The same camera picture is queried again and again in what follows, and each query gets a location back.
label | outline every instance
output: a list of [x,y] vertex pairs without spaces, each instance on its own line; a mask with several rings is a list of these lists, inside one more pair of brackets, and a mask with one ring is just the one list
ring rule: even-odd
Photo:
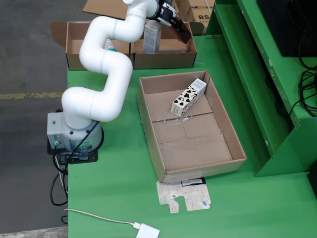
[[[73,140],[70,140],[69,141],[69,144],[70,144],[70,150],[74,150],[77,145],[79,145],[80,141],[73,141]],[[76,150],[76,152],[78,151],[85,151],[85,150],[90,150],[93,148],[93,139],[90,138],[90,139],[86,139],[81,145],[80,147]]]

open cardboard box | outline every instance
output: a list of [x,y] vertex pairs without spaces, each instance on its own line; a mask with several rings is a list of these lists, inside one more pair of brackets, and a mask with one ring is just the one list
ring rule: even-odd
[[[205,94],[178,118],[171,104],[196,78]],[[237,170],[246,160],[207,71],[141,77],[137,94],[151,160],[160,182],[177,182]]]
[[143,38],[134,43],[134,68],[192,68],[195,63],[197,49],[194,38],[187,44],[179,41],[175,31],[168,26],[162,27],[162,35],[158,54],[143,53]]
[[[54,21],[51,23],[53,39],[66,49],[66,58],[69,70],[86,70],[79,60],[79,51],[88,31],[90,22]],[[112,40],[118,52],[129,56],[129,43]],[[131,44],[131,60],[133,59],[134,45]]]
[[[179,6],[173,4],[180,18],[187,18],[188,13],[184,13],[179,10]],[[94,13],[103,16],[111,16],[118,19],[125,19],[127,14],[128,6],[123,2],[123,0],[87,0],[87,3],[83,9],[84,12]],[[203,35],[206,32],[208,22],[193,22],[192,19],[185,20],[189,21],[193,35]]]
[[190,22],[193,34],[204,35],[209,25],[215,0],[174,1],[176,12],[183,21]]

green table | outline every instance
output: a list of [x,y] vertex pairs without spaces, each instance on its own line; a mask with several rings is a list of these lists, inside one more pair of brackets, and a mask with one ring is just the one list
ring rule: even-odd
[[[96,163],[69,166],[68,207],[111,219],[145,223],[161,238],[316,237],[317,200],[305,173],[256,178],[253,163],[268,149],[223,36],[195,37],[194,68],[135,70],[120,116],[103,123],[105,141]],[[208,70],[241,140],[248,160],[237,172],[207,178],[211,208],[180,212],[160,206],[153,169],[139,116],[136,92],[140,76]],[[106,77],[69,71],[68,86],[95,90]],[[135,237],[129,225],[69,212],[70,238]]]

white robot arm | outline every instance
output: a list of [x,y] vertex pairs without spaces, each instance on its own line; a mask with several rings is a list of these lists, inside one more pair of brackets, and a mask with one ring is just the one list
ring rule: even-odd
[[[125,20],[100,16],[95,18],[88,29],[80,49],[80,62],[89,71],[108,75],[103,91],[98,92],[82,87],[67,89],[62,96],[63,114],[60,116],[61,134],[65,143],[56,142],[57,132],[50,132],[51,121],[56,122],[56,116],[49,115],[48,136],[51,146],[63,146],[69,151],[72,146],[69,141],[80,141],[92,127],[93,121],[111,121],[121,112],[124,98],[132,75],[132,62],[124,54],[104,49],[107,39],[116,39],[128,43],[139,40],[144,31],[146,18],[159,21],[167,26],[173,26],[176,31],[184,32],[188,38],[183,23],[176,19],[176,12],[164,0],[123,0],[129,7]],[[101,127],[95,132],[101,139]],[[97,147],[98,143],[83,148],[89,152]]]

gray floor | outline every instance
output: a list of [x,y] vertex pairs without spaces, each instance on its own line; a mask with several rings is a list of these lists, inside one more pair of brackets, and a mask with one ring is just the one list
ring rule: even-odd
[[[62,92],[65,51],[50,22],[90,21],[86,0],[0,1],[0,94]],[[60,227],[63,207],[50,203],[56,170],[46,154],[47,113],[60,98],[0,99],[0,234]],[[60,183],[55,197],[62,201]]]

